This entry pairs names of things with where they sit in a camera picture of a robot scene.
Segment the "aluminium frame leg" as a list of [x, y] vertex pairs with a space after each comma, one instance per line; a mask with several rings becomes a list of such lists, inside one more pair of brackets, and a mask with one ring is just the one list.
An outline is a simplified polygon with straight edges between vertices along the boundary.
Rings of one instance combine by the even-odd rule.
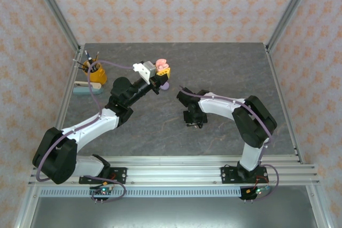
[[306, 185], [306, 190], [308, 193], [317, 228], [329, 228], [329, 223], [325, 217], [323, 205], [320, 201], [316, 186]]
[[29, 187], [26, 191], [22, 205], [14, 224], [14, 228], [30, 228], [41, 189], [37, 186]]

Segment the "teal and beige stapler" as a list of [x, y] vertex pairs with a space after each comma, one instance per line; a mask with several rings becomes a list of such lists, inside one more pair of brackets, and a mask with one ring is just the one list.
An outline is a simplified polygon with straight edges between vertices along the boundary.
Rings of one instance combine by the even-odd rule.
[[[92, 93], [98, 95], [103, 92], [104, 88], [100, 83], [91, 82], [90, 83]], [[73, 87], [74, 95], [90, 95], [90, 89], [88, 82], [86, 81], [75, 81]]]

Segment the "black pen with white cap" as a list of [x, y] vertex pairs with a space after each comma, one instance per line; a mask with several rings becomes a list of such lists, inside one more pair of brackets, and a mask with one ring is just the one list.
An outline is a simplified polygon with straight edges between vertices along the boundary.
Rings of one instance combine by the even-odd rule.
[[93, 65], [93, 59], [90, 57], [90, 54], [87, 52], [87, 50], [84, 51], [85, 52], [85, 55], [87, 57], [87, 62], [86, 62], [86, 65], [88, 67], [88, 70], [90, 70], [91, 72], [95, 72], [95, 66]]

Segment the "orange pen cup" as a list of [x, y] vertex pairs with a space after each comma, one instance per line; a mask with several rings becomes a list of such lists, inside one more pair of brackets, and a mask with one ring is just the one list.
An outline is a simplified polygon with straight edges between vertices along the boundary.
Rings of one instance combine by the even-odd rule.
[[[88, 61], [85, 61], [84, 63], [84, 73], [87, 76], [88, 75], [88, 68], [90, 66]], [[100, 83], [101, 85], [104, 85], [107, 81], [107, 75], [105, 73], [104, 68], [102, 67], [101, 63], [96, 64], [96, 71], [90, 72], [90, 82]]]

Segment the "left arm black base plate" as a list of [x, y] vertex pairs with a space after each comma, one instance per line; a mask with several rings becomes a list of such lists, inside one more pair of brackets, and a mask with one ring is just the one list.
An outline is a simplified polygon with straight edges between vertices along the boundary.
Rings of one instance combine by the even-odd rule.
[[[110, 167], [107, 171], [102, 171], [97, 178], [105, 178], [110, 180], [115, 180], [117, 182], [120, 182], [121, 184], [126, 183], [127, 178], [127, 168], [123, 167]], [[93, 178], [86, 178], [85, 176], [82, 176], [79, 178], [79, 184], [100, 184], [103, 183], [104, 180], [97, 180]]]

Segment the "pink earbud charging case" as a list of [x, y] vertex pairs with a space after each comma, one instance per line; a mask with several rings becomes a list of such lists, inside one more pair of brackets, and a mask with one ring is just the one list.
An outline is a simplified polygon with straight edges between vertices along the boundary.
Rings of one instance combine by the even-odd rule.
[[158, 59], [156, 61], [155, 66], [156, 66], [157, 72], [160, 72], [162, 70], [169, 68], [169, 64], [167, 63], [166, 59]]

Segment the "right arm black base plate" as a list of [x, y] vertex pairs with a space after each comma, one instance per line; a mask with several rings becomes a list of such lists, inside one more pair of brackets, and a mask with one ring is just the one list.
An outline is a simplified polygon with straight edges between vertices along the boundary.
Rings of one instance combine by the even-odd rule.
[[268, 174], [265, 167], [257, 166], [252, 171], [242, 167], [221, 167], [221, 180], [223, 184], [255, 184], [268, 183]]

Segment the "aluminium table edge rail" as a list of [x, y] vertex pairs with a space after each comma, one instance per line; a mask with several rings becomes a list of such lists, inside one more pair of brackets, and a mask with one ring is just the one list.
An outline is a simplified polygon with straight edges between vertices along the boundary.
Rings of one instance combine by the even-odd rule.
[[[240, 156], [104, 156], [108, 162], [132, 163], [236, 163]], [[265, 155], [262, 163], [301, 163], [297, 155]]]

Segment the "grey metal panel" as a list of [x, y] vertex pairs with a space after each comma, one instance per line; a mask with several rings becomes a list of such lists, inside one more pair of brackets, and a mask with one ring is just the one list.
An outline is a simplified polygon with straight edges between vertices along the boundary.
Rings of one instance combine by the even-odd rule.
[[126, 198], [95, 204], [86, 198], [41, 198], [30, 228], [317, 228], [306, 200]]

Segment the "aluminium frame post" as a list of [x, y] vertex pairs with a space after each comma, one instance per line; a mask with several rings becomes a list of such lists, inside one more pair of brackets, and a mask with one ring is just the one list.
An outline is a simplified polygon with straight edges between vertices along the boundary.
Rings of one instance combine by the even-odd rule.
[[266, 51], [268, 53], [271, 53], [272, 50], [276, 47], [278, 40], [281, 38], [282, 34], [284, 33], [287, 25], [289, 24], [292, 16], [294, 15], [301, 1], [302, 0], [290, 0], [289, 1], [289, 4], [287, 5], [274, 32], [272, 33], [269, 42], [265, 45]]
[[65, 16], [63, 15], [58, 3], [56, 0], [44, 0], [52, 12], [54, 18], [56, 19], [57, 24], [62, 29], [64, 35], [66, 36], [67, 41], [71, 45], [71, 47], [78, 51], [80, 49], [80, 44], [78, 43], [74, 33], [72, 32]]

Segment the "aluminium table side rail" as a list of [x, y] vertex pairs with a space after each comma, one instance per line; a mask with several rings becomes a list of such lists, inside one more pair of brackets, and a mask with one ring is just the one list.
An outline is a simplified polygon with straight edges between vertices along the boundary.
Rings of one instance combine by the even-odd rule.
[[276, 85], [276, 88], [277, 88], [278, 96], [279, 96], [279, 99], [280, 99], [280, 102], [281, 102], [281, 106], [282, 106], [282, 110], [283, 110], [283, 113], [284, 113], [284, 117], [285, 117], [285, 120], [286, 120], [287, 128], [288, 128], [289, 133], [290, 133], [290, 137], [291, 137], [292, 145], [293, 145], [293, 148], [294, 148], [294, 152], [298, 156], [299, 162], [301, 164], [305, 164], [305, 160], [304, 160], [304, 158], [302, 156], [301, 148], [300, 148], [300, 145], [299, 145], [298, 140], [297, 140], [297, 135], [296, 135], [294, 126], [292, 124], [290, 113], [289, 113], [289, 111], [287, 109], [287, 106], [286, 106], [286, 102], [285, 102], [284, 94], [282, 92], [280, 80], [279, 80], [279, 78], [277, 76], [275, 65], [274, 65], [274, 62], [272, 60], [270, 50], [268, 49], [268, 47], [266, 45], [265, 45], [265, 52], [266, 52], [266, 55], [267, 55], [267, 58], [268, 58], [268, 61], [269, 61], [269, 65], [270, 65], [270, 69], [271, 69], [271, 72], [272, 72], [272, 75], [273, 75], [273, 78], [274, 78], [274, 81], [275, 81], [275, 85]]
[[58, 130], [61, 130], [63, 128], [69, 101], [70, 101], [72, 91], [73, 91], [74, 81], [75, 81], [77, 71], [78, 71], [78, 64], [76, 63], [76, 61], [79, 61], [80, 58], [82, 57], [82, 51], [83, 51], [83, 45], [75, 51], [74, 57], [72, 58], [71, 67], [69, 69], [66, 85], [64, 88], [63, 98], [61, 99], [59, 112], [56, 117], [55, 127]]

